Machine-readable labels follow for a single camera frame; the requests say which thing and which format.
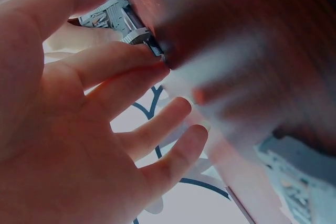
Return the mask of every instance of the skin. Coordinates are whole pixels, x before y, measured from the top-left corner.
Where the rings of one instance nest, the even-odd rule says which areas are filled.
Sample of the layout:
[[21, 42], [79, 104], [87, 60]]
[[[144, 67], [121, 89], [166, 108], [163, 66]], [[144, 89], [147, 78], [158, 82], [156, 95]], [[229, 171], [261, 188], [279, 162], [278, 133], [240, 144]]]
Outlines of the skin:
[[43, 42], [104, 1], [1, 3], [3, 223], [130, 223], [202, 152], [207, 130], [193, 125], [158, 162], [134, 164], [190, 113], [182, 98], [133, 132], [113, 133], [110, 121], [169, 73], [145, 46], [89, 44], [44, 65]]

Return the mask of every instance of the blue curved line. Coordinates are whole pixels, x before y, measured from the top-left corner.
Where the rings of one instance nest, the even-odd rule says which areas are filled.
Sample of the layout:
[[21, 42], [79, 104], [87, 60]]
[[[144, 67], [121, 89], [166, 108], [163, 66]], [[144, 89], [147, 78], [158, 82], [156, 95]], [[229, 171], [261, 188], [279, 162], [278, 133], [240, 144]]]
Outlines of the blue curved line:
[[148, 112], [148, 111], [144, 108], [144, 106], [138, 104], [137, 102], [133, 103], [133, 106], [136, 107], [136, 108], [138, 108], [139, 110], [141, 110], [141, 111], [145, 114], [145, 116], [147, 117], [147, 119], [148, 119], [148, 117], [150, 116], [150, 115], [149, 115], [150, 112]]
[[226, 191], [223, 191], [223, 190], [219, 189], [218, 187], [212, 186], [208, 183], [198, 181], [198, 180], [194, 180], [194, 179], [191, 179], [191, 178], [181, 178], [180, 183], [185, 183], [185, 184], [191, 184], [191, 185], [195, 185], [195, 186], [204, 187], [204, 188], [212, 190], [212, 191], [224, 196], [228, 200], [230, 200], [229, 194]]
[[160, 159], [162, 157], [162, 153], [161, 153], [159, 146], [155, 148], [155, 152], [156, 152], [156, 155], [158, 156], [157, 158]]
[[158, 104], [158, 100], [159, 100], [160, 95], [163, 91], [163, 87], [159, 86], [158, 89], [156, 89], [155, 87], [152, 87], [151, 89], [152, 89], [153, 94], [154, 94], [154, 99], [152, 101], [152, 105], [151, 105], [151, 109], [150, 109], [150, 117], [152, 118], [152, 117], [154, 117], [156, 105]]

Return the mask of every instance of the finger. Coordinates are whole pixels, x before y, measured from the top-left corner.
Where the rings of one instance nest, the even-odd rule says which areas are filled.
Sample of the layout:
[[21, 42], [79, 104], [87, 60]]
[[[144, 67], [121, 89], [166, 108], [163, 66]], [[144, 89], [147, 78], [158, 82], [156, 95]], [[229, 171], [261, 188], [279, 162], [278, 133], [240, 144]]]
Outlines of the finger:
[[122, 33], [113, 29], [80, 27], [65, 22], [44, 42], [44, 48], [51, 51], [80, 52], [93, 46], [121, 39]]
[[191, 105], [184, 98], [175, 98], [158, 115], [133, 132], [119, 133], [125, 152], [137, 161], [149, 153], [190, 114]]
[[98, 105], [111, 121], [168, 73], [169, 68], [163, 62], [131, 70], [103, 82], [87, 95], [87, 99]]
[[200, 125], [191, 126], [173, 148], [156, 163], [140, 169], [155, 200], [182, 178], [202, 153], [208, 131]]
[[89, 89], [117, 74], [159, 61], [146, 45], [132, 46], [113, 42], [84, 50], [60, 61], [78, 75], [83, 88]]
[[69, 56], [73, 56], [74, 54], [71, 54], [69, 52], [50, 52], [47, 54], [44, 54], [44, 63], [49, 63], [56, 60], [61, 60]]
[[7, 5], [8, 21], [33, 25], [42, 40], [53, 34], [73, 13], [87, 12], [106, 0], [12, 0]]

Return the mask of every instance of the gray mechanical part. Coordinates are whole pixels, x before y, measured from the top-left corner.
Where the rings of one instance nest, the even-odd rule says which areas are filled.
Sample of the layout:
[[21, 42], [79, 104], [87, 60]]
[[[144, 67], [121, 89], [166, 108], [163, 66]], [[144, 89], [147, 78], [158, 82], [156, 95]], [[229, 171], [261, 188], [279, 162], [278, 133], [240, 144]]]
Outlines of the gray mechanical part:
[[151, 36], [151, 33], [146, 27], [139, 28], [131, 31], [126, 37], [122, 39], [122, 42], [136, 45], [142, 44], [144, 41], [148, 40]]
[[164, 53], [146, 27], [130, 8], [127, 0], [108, 0], [97, 9], [79, 18], [81, 26], [111, 28], [122, 32], [122, 42], [132, 45], [146, 44], [157, 57], [163, 60]]
[[270, 181], [300, 224], [336, 223], [336, 158], [292, 137], [270, 137], [255, 147]]
[[112, 28], [127, 36], [129, 28], [124, 21], [122, 9], [128, 6], [127, 0], [108, 0], [95, 10], [81, 16], [81, 26], [91, 28]]

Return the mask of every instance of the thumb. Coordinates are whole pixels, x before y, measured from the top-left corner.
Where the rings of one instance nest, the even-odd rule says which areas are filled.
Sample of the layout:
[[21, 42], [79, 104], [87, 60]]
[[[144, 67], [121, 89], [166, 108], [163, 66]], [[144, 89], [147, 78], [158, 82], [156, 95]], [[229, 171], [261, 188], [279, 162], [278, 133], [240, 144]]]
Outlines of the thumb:
[[80, 52], [87, 48], [120, 41], [122, 33], [108, 28], [87, 28], [66, 22], [44, 42], [44, 51]]

